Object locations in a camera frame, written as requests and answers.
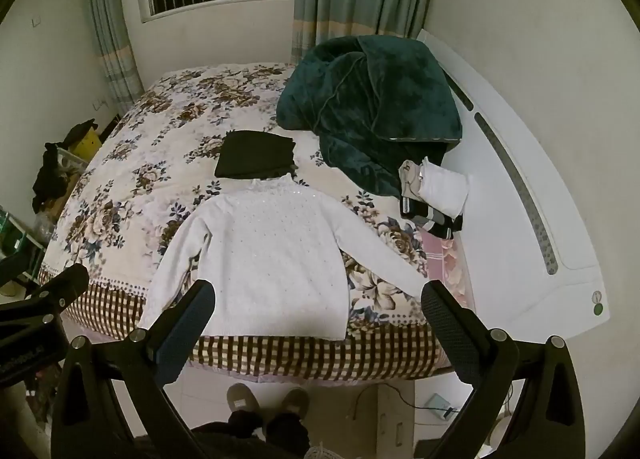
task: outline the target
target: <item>floral pattern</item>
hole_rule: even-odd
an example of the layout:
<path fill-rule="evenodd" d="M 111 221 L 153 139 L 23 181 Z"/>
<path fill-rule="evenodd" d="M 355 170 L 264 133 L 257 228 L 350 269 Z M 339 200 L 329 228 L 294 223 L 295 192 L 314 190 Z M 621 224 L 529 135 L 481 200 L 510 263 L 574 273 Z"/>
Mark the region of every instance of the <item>floral pattern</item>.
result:
<path fill-rule="evenodd" d="M 262 130 L 295 141 L 296 183 L 342 201 L 425 280 L 443 280 L 465 305 L 462 259 L 454 241 L 417 229 L 401 219 L 398 200 L 359 190 L 340 170 L 328 167 L 314 134 L 277 126 L 276 104 L 291 71 L 286 64 L 249 64 L 162 77 L 79 179 L 47 249 L 44 270 L 56 274 L 81 262 L 92 285 L 146 296 L 182 223 L 204 201 L 238 185 L 213 179 L 225 135 Z M 346 253 L 343 261 L 350 288 L 348 335 L 385 324 L 426 323 L 418 301 L 402 292 L 401 284 L 386 283 Z"/>

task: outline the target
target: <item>window sill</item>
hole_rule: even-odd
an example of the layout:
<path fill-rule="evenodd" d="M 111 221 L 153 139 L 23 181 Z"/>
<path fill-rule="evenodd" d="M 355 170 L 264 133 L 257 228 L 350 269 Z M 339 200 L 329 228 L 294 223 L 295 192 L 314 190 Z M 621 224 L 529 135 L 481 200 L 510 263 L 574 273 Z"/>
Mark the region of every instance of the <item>window sill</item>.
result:
<path fill-rule="evenodd" d="M 195 9 L 200 9 L 201 7 L 209 7 L 209 6 L 219 6 L 221 4 L 234 4 L 237 2 L 253 2 L 255 0 L 210 0 L 209 2 L 200 2 L 199 4 L 191 4 L 190 6 L 183 6 L 177 9 L 171 9 L 169 11 L 163 11 L 162 13 L 157 13 L 151 16 L 147 16 L 142 19 L 142 22 L 150 22 L 151 20 L 156 20 L 158 18 L 164 18 L 165 16 L 171 16 L 172 14 L 178 14 L 185 11 L 192 11 Z"/>

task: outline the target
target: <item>black pants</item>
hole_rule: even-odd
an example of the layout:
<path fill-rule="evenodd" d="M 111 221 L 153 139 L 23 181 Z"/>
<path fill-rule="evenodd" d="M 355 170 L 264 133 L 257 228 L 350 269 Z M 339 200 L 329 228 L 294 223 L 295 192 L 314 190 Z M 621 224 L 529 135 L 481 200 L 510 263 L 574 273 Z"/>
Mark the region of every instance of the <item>black pants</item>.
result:
<path fill-rule="evenodd" d="M 262 418 L 255 412 L 236 410 L 229 416 L 227 423 L 214 421 L 193 428 L 193 433 L 219 433 L 232 435 L 239 439 L 249 439 L 254 429 L 262 426 Z M 266 428 L 267 443 L 282 448 L 296 457 L 304 457 L 309 450 L 309 433 L 300 418 L 291 412 L 274 417 Z"/>

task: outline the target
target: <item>bed sheet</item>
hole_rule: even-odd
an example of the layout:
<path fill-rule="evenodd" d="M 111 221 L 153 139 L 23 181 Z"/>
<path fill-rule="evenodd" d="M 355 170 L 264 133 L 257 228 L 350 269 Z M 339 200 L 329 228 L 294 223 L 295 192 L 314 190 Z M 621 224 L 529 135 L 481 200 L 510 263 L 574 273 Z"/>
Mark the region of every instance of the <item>bed sheet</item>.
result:
<path fill-rule="evenodd" d="M 340 200 L 425 280 L 441 279 L 465 304 L 454 241 L 416 229 L 401 219 L 398 200 L 359 190 L 329 168 L 314 134 L 277 126 L 276 103 L 291 72 L 287 64 L 195 68 L 165 75 L 144 94 L 80 178 L 44 258 L 44 281 L 76 262 L 89 270 L 89 291 L 68 308 L 71 318 L 118 339 L 134 329 L 180 224 L 207 198 L 239 186 L 214 170 L 226 132 L 240 129 L 292 137 L 300 186 Z M 344 341 L 203 337 L 193 360 L 256 381 L 422 378 L 446 363 L 419 302 L 349 255 L 343 260 L 351 302 Z"/>

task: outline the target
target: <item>bolt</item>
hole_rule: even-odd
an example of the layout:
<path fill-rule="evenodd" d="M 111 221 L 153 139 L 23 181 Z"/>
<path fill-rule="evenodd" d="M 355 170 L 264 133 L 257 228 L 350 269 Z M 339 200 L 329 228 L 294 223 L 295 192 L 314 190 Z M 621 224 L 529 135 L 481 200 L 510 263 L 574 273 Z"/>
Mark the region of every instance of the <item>bolt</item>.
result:
<path fill-rule="evenodd" d="M 564 347 L 564 340 L 560 336 L 551 336 L 551 344 L 558 349 L 562 349 Z"/>
<path fill-rule="evenodd" d="M 507 339 L 507 333 L 502 329 L 491 329 L 491 338 L 497 342 L 503 342 Z"/>
<path fill-rule="evenodd" d="M 133 329 L 129 335 L 129 340 L 132 342 L 141 342 L 146 337 L 146 331 L 144 329 Z"/>
<path fill-rule="evenodd" d="M 86 343 L 86 338 L 84 336 L 76 336 L 71 342 L 71 346 L 74 349 L 79 349 Z"/>

